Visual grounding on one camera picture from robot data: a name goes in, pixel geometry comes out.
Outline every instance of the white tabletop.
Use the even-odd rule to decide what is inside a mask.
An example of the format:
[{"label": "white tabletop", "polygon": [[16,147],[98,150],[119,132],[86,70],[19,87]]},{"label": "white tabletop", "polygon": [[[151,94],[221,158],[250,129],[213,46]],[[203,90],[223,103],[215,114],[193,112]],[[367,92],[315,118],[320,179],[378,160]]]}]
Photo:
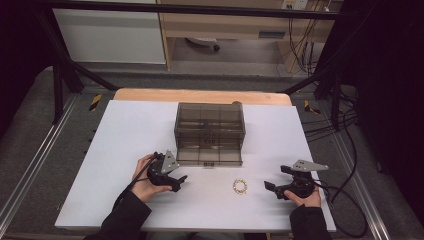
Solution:
[{"label": "white tabletop", "polygon": [[[174,125],[177,102],[110,101],[96,136],[78,172],[55,226],[99,228],[113,203],[131,181],[137,160],[154,151],[176,154]],[[143,229],[280,232],[290,230],[291,201],[278,200],[264,181],[277,186],[292,182],[280,172],[298,159],[312,161],[295,107],[243,105],[246,136],[241,167],[185,167],[188,175],[177,193],[156,195]],[[233,190],[236,179],[248,185],[246,194]],[[322,201],[327,228],[335,225]]]}]

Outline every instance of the person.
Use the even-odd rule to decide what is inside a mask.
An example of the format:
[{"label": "person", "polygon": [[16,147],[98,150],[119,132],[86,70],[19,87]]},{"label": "person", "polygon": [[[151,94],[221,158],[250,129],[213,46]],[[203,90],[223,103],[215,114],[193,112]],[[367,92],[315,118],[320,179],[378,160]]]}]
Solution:
[{"label": "person", "polygon": [[[133,179],[151,157],[153,157],[153,154],[146,155],[138,160]],[[153,185],[147,178],[147,171],[144,171],[139,179],[145,180],[137,181],[131,191],[106,217],[100,230],[86,236],[84,240],[130,240],[139,238],[141,226],[152,212],[146,203],[155,194],[172,190],[170,186]],[[318,187],[307,198],[299,198],[288,190],[284,194],[298,206],[290,215],[295,240],[331,239],[321,209]]]}]

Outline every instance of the human hand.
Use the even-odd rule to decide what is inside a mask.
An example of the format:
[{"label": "human hand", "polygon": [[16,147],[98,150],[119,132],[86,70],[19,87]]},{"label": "human hand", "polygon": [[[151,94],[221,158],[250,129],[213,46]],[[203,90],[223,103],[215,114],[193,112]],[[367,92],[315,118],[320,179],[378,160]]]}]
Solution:
[{"label": "human hand", "polygon": [[319,195],[318,186],[315,186],[312,194],[307,198],[300,198],[293,192],[286,190],[284,195],[292,200],[298,207],[305,205],[305,207],[321,207],[321,197]]},{"label": "human hand", "polygon": [[[137,168],[135,169],[133,179],[137,177],[137,174],[141,171],[141,169],[149,162],[149,159],[153,157],[153,154],[149,154],[140,158],[137,163]],[[172,190],[171,186],[156,186],[153,185],[149,178],[147,177],[147,169],[141,174],[138,178],[141,181],[135,183],[134,187],[131,191],[142,201],[148,202],[150,199],[156,194],[160,192],[166,192]]]}]

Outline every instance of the transparent plastic box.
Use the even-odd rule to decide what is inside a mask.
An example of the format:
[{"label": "transparent plastic box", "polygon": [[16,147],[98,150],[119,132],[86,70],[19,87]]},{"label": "transparent plastic box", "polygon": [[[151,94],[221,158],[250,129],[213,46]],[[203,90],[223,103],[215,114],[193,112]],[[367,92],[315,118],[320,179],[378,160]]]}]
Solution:
[{"label": "transparent plastic box", "polygon": [[177,161],[182,165],[241,166],[246,130],[243,107],[179,103],[175,121]]}]

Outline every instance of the metal ring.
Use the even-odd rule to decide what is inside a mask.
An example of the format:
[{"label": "metal ring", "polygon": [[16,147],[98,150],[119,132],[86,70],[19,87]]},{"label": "metal ring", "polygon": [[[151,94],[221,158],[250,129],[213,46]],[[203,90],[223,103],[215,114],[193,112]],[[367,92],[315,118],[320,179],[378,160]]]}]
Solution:
[{"label": "metal ring", "polygon": [[[238,183],[243,183],[243,185],[244,185],[244,187],[243,187],[243,189],[238,189],[237,188],[237,184]],[[246,181],[244,181],[243,179],[236,179],[235,181],[234,181],[234,183],[233,183],[233,189],[234,189],[234,191],[237,193],[237,194],[245,194],[246,193],[246,191],[247,191],[247,183],[246,183]]]}]

